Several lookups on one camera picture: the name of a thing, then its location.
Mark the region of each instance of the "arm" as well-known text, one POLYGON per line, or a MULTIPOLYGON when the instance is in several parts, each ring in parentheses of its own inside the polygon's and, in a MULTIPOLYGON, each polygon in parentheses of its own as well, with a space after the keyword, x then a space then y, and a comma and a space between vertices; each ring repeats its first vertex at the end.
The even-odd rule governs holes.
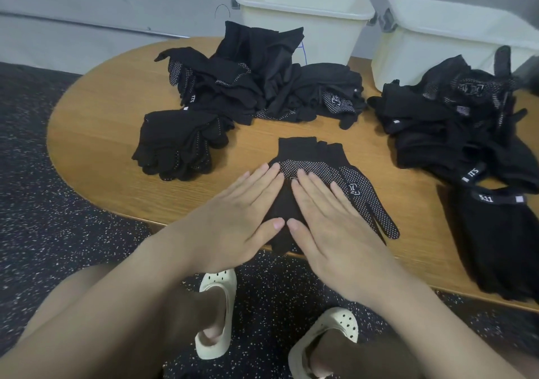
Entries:
MULTIPOLYGON (((283 219, 261 224, 282 186, 278 173, 278 164, 262 165, 147 238, 78 301, 4 355, 0 376, 118 377, 115 369, 132 361, 135 339, 148 330, 151 346, 158 348, 152 352, 163 359, 150 367, 141 361, 141 369, 158 372, 173 323, 166 309, 172 290, 188 275, 219 272, 251 259, 284 226, 283 219)), ((144 359, 145 350, 136 351, 144 359)))
POLYGON ((344 193, 298 171, 292 189, 309 229, 288 221, 313 271, 345 298, 372 308, 406 342, 431 379, 523 376, 407 273, 344 193))

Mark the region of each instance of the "fingernail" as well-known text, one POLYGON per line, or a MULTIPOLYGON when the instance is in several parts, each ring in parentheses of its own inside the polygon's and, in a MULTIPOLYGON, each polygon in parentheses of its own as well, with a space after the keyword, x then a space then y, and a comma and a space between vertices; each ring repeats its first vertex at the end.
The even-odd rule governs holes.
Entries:
POLYGON ((286 224, 288 225, 288 228, 290 230, 297 230, 298 229, 298 221, 296 219, 288 219, 286 224))
POLYGON ((283 219, 282 217, 279 217, 278 219, 273 220, 273 227, 276 230, 282 229, 284 225, 285 225, 285 219, 283 219))

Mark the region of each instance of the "forearm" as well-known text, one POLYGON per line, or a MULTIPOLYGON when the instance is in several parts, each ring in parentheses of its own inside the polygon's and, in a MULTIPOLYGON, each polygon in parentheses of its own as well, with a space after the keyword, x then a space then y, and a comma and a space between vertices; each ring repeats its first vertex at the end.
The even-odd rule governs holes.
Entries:
POLYGON ((0 360, 2 376, 107 377, 118 360, 127 358, 134 338, 148 329, 155 337, 152 345, 164 351, 170 284, 158 267, 142 259, 144 249, 8 352, 0 360))
POLYGON ((406 342, 429 379, 523 378, 418 280, 396 289, 378 312, 406 342))

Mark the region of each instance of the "oval table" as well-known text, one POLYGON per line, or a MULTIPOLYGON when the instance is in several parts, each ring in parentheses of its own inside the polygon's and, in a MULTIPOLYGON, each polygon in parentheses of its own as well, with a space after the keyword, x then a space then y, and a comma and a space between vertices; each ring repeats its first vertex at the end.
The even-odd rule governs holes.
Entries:
MULTIPOLYGON (((343 144, 350 163, 370 179, 401 231, 400 239, 387 239, 387 244, 410 272, 436 289, 539 309, 535 303, 485 294, 470 280, 445 216, 441 182, 422 170, 395 166, 392 140, 372 110, 364 111, 348 130, 325 117, 300 124, 255 119, 251 126, 237 125, 229 132, 228 147, 212 150, 212 173, 190 182, 164 182, 145 175, 131 160, 144 115, 179 108, 178 91, 168 80, 168 62, 154 62, 154 58, 164 49, 187 46, 210 56, 220 40, 158 42, 118 55, 82 76, 56 105, 47 132, 51 161, 64 181, 102 209, 166 225, 212 198, 246 170, 275 157, 279 137, 316 136, 343 144)), ((349 65, 363 77, 363 96, 379 95, 370 61, 352 57, 349 65)), ((519 135, 539 156, 539 98, 523 91, 517 97, 517 109, 529 110, 519 123, 519 135)), ((529 205, 539 213, 539 196, 531 196, 529 205)))

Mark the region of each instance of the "white plastic bin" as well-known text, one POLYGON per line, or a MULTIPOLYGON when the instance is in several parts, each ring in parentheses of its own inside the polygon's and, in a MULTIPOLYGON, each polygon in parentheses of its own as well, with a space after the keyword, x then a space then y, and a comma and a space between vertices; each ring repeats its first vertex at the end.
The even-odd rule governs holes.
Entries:
POLYGON ((292 56, 301 65, 347 64, 361 29, 374 17, 370 0, 236 0, 245 25, 287 31, 303 27, 292 56))
POLYGON ((395 79, 414 85, 431 67, 462 54, 473 69, 494 72, 494 53, 511 46, 515 71, 539 55, 539 31, 504 10, 437 0, 389 0, 373 58, 376 88, 395 79))

